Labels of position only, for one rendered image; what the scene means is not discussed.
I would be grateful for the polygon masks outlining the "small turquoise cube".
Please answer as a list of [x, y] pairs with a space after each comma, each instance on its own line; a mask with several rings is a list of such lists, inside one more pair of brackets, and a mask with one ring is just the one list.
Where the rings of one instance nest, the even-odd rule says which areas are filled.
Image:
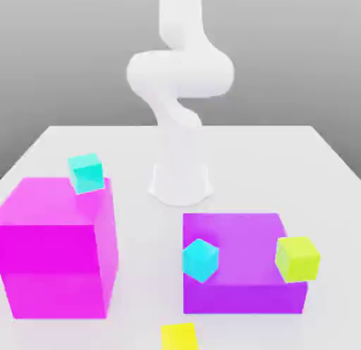
[[104, 188], [102, 163], [95, 153], [68, 158], [68, 170], [77, 195]]

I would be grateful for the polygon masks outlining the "large purple box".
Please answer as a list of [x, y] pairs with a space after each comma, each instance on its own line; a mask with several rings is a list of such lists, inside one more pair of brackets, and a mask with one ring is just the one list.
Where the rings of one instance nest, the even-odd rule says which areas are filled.
[[219, 268], [205, 282], [183, 276], [185, 314], [298, 314], [308, 285], [287, 284], [275, 263], [286, 236], [276, 213], [185, 213], [183, 247], [202, 239], [219, 249]]

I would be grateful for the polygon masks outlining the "large magenta box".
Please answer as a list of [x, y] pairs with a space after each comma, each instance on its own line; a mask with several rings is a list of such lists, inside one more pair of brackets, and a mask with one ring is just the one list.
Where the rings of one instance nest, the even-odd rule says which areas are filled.
[[0, 205], [0, 278], [15, 319], [104, 319], [118, 271], [111, 180], [78, 195], [26, 177]]

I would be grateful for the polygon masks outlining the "small cyan cube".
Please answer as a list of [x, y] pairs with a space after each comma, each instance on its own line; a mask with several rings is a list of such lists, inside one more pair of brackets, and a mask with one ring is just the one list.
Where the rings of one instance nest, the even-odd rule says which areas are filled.
[[219, 248], [195, 239], [182, 253], [183, 273], [205, 283], [219, 268]]

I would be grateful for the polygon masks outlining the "small yellow cube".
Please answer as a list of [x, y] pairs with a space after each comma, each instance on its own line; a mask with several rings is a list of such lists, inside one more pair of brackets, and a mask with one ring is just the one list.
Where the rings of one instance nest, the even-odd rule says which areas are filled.
[[199, 350], [192, 322], [162, 325], [161, 350]]

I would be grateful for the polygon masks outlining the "small lime cube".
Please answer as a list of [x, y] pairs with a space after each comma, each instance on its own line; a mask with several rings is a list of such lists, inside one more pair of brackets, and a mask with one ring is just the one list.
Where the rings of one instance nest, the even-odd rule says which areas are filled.
[[276, 244], [275, 263], [286, 283], [317, 278], [321, 256], [309, 237], [281, 237]]

